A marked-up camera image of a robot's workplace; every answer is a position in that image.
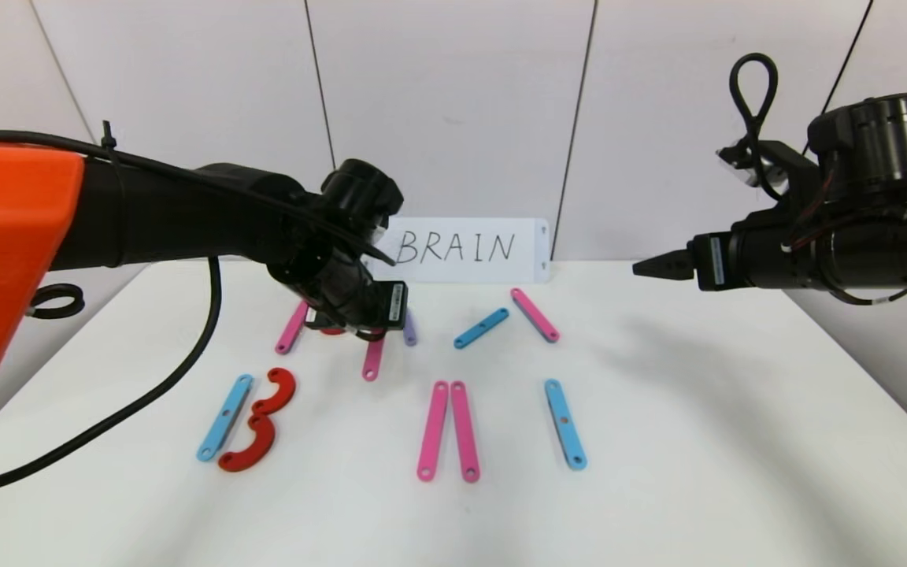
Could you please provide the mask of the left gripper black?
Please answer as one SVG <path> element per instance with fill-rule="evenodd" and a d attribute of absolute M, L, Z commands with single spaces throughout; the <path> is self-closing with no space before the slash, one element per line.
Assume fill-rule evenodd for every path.
<path fill-rule="evenodd" d="M 375 280 L 362 261 L 331 256 L 305 282 L 310 329 L 354 331 L 364 341 L 380 341 L 406 323 L 408 287 L 404 281 Z"/>

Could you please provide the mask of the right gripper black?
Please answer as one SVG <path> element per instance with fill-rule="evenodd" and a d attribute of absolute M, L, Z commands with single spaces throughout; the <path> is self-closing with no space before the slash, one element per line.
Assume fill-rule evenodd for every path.
<path fill-rule="evenodd" d="M 782 251 L 790 222 L 785 219 L 744 219 L 727 231 L 696 235 L 681 249 L 637 261 L 635 276 L 659 280 L 694 280 L 699 290 L 789 288 L 790 258 Z"/>

